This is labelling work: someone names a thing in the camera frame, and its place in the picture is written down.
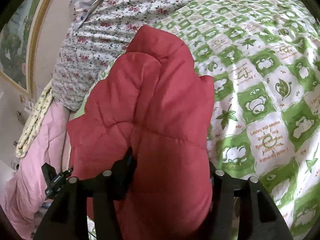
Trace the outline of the framed wall painting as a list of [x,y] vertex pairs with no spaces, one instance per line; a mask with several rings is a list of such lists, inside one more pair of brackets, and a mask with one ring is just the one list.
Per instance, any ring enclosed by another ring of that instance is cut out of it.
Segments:
[[1,77],[33,98],[34,62],[51,0],[1,0]]

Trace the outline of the yellow floral folded blanket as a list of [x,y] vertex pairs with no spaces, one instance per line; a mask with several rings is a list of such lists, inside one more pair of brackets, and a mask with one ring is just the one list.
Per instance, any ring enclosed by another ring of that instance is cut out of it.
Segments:
[[15,150],[16,157],[19,159],[26,156],[31,144],[40,131],[44,116],[47,113],[50,104],[52,103],[52,81],[53,80],[50,80],[41,92],[25,123]]

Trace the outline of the pink quilted blanket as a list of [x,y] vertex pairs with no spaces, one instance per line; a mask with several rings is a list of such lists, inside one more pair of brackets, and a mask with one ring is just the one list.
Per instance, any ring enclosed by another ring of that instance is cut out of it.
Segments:
[[18,171],[1,183],[1,207],[22,239],[32,239],[41,221],[39,211],[47,188],[41,166],[48,163],[59,173],[66,165],[66,124],[70,110],[54,99]]

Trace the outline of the red floral folded quilt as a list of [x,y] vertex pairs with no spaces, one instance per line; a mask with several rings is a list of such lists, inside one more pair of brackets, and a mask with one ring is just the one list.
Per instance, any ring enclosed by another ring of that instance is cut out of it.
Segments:
[[81,27],[67,30],[53,74],[53,97],[77,111],[100,72],[143,25],[154,25],[193,0],[101,0]]

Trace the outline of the red puffer jacket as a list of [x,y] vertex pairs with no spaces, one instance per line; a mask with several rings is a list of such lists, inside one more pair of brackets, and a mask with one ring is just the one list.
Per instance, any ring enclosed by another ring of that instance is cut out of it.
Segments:
[[207,131],[214,84],[198,76],[187,45],[143,26],[82,116],[67,124],[73,175],[93,178],[132,148],[125,200],[116,202],[124,239],[194,239],[212,201]]

